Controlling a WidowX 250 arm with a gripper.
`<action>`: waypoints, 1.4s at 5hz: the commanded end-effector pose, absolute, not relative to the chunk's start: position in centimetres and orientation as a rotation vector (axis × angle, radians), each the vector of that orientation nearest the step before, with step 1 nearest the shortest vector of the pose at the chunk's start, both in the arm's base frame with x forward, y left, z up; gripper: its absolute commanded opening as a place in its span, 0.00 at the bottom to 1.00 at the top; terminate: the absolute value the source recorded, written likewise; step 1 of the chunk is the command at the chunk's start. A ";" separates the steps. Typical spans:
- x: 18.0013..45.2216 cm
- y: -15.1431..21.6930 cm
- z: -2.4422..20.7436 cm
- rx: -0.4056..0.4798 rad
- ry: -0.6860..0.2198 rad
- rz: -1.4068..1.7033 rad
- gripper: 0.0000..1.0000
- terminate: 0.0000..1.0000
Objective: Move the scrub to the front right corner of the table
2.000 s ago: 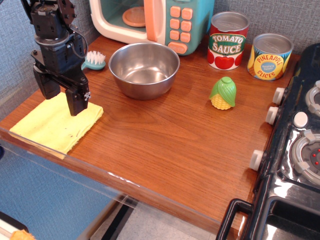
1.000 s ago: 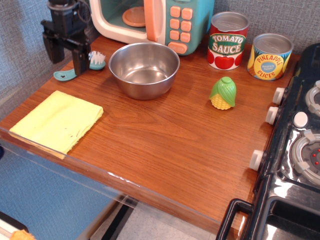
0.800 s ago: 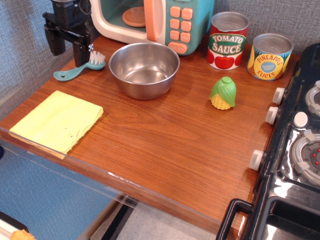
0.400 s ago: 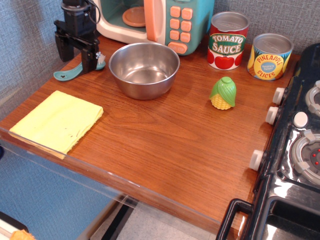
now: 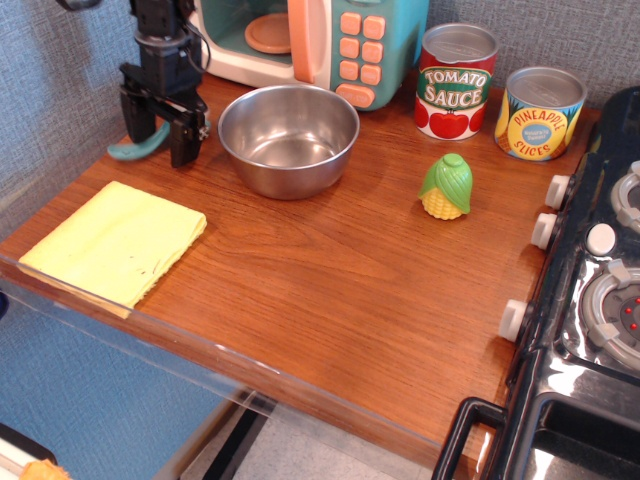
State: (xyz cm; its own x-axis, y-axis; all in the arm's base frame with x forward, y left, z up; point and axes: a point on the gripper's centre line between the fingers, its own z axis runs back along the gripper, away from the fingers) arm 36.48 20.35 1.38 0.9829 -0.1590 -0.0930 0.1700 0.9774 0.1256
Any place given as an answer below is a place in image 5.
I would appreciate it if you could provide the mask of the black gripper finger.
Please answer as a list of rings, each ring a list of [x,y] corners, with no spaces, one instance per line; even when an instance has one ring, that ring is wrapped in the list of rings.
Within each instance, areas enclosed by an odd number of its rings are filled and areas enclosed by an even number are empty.
[[[206,119],[203,115],[178,118],[170,125],[171,166],[180,168],[195,161],[206,138]]]
[[[122,90],[121,108],[130,139],[139,144],[156,132],[155,114],[148,108],[147,99]]]

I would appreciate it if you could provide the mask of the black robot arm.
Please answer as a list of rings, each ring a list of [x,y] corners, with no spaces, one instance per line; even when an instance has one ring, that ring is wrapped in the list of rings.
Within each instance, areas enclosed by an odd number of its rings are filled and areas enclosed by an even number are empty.
[[[190,22],[193,1],[132,1],[139,63],[120,66],[120,102],[130,144],[108,147],[120,161],[142,159],[167,143],[174,168],[195,161],[210,124],[197,89],[205,72],[203,37]]]

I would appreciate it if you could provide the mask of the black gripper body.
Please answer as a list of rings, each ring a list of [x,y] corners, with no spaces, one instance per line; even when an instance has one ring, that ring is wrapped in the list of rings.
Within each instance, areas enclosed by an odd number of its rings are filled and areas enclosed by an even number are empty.
[[[146,98],[149,110],[169,121],[196,115],[206,119],[207,107],[197,93],[204,73],[201,39],[195,35],[137,35],[135,40],[139,63],[121,66],[121,91]]]

